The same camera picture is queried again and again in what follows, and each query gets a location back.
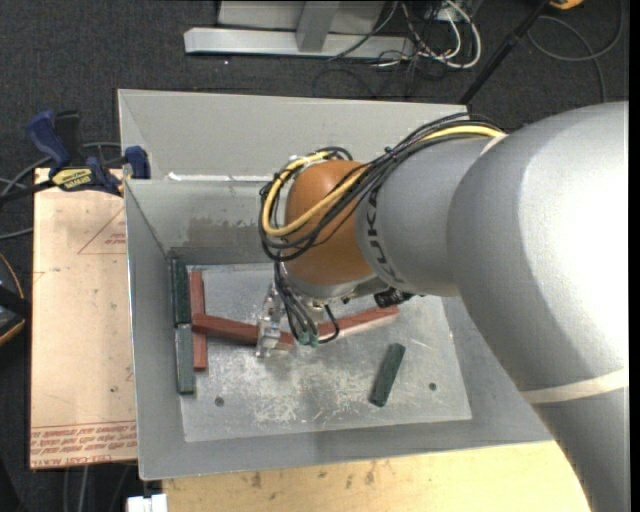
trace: cardboard sheet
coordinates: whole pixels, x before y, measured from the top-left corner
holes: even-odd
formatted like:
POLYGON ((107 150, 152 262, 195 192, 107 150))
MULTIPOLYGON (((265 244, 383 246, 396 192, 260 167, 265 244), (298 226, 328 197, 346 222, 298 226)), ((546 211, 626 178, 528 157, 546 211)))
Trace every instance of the cardboard sheet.
POLYGON ((33 469, 137 456, 124 202, 34 200, 33 469))

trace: blue clamp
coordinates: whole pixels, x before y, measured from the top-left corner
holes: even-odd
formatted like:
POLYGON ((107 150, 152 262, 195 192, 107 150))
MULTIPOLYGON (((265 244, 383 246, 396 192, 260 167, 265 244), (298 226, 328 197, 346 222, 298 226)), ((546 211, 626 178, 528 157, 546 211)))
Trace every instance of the blue clamp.
POLYGON ((51 172, 55 172, 71 162, 71 154, 64 147, 62 139, 58 137, 54 123, 53 110, 45 110, 31 119, 27 125, 27 135, 32 142, 55 162, 55 166, 51 167, 51 172))
MULTIPOLYGON (((49 179, 62 190, 67 192, 96 190, 121 195, 122 180, 112 175, 97 157, 88 157, 85 166, 70 165, 72 160, 78 160, 78 148, 74 148, 76 158, 72 158, 62 138, 56 133, 55 114, 52 110, 45 110, 31 119, 27 125, 27 135, 40 151, 53 159, 54 165, 49 170, 49 179)), ((151 177, 149 160, 140 146, 127 148, 120 163, 126 163, 130 168, 130 172, 124 178, 149 179, 151 177)))

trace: yellow cable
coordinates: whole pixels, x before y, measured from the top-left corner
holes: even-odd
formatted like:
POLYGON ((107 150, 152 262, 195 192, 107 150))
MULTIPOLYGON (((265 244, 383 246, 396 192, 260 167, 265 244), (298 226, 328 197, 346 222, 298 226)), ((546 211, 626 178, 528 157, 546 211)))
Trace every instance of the yellow cable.
MULTIPOLYGON (((485 127, 485 126, 454 126, 451 128, 443 128, 442 130, 439 130, 430 135, 427 135, 426 137, 423 137, 422 139, 420 139, 418 142, 435 139, 437 137, 446 137, 447 135, 460 135, 460 134, 483 135, 485 137, 493 138, 493 137, 497 137, 498 135, 502 135, 502 132, 499 130, 494 130, 489 127, 485 127)), ((274 228, 269 223, 269 212, 271 210, 271 205, 276 197, 277 191, 280 190, 282 186, 282 182, 286 181, 287 176, 291 174, 291 172, 294 169, 296 169, 301 165, 299 162, 300 160, 296 160, 295 162, 292 162, 292 164, 289 164, 285 168, 285 170, 281 175, 282 181, 278 180, 278 182, 274 184, 269 194, 267 195, 267 198, 264 204, 264 210, 262 212, 262 227, 268 235, 271 235, 274 237, 283 237, 288 235, 289 233, 296 231, 297 229, 302 227, 304 224, 306 224, 309 221, 309 219, 313 217, 319 210, 327 207, 334 200, 337 200, 339 197, 344 195, 344 193, 349 189, 349 187, 351 187, 351 185, 353 185, 357 181, 357 179, 362 175, 362 173, 367 170, 367 167, 363 167, 360 171, 356 172, 353 176, 351 176, 348 180, 346 180, 342 185, 340 185, 340 187, 335 189, 330 194, 326 195, 321 201, 319 201, 313 207, 307 210, 305 213, 300 215, 300 217, 290 222, 286 226, 282 226, 281 228, 274 228), (297 165, 295 165, 292 169, 289 169, 291 165, 296 163, 297 165)))

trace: gray robot arm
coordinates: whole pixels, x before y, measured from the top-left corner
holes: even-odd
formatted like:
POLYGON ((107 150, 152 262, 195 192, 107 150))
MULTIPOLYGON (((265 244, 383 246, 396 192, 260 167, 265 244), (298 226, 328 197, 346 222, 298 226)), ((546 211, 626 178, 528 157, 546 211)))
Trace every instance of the gray robot arm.
POLYGON ((630 510, 628 112, 427 148, 356 219, 389 286, 462 297, 599 512, 630 510))

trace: green block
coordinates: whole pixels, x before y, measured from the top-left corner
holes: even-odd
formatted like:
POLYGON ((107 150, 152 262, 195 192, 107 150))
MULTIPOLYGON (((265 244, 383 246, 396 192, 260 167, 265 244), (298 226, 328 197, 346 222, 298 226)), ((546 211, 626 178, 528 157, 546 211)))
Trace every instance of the green block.
POLYGON ((191 325, 176 328, 176 375, 178 393, 191 394, 195 391, 196 376, 193 370, 193 338, 191 325))
POLYGON ((371 395, 371 403, 378 407, 384 407, 391 394, 391 388, 400 369, 400 363, 404 357, 405 347, 400 343, 394 343, 389 347, 387 355, 382 362, 382 367, 376 377, 376 383, 371 395))
POLYGON ((173 323, 191 323, 191 299, 189 295, 189 273, 180 258, 171 258, 171 302, 173 304, 173 323))

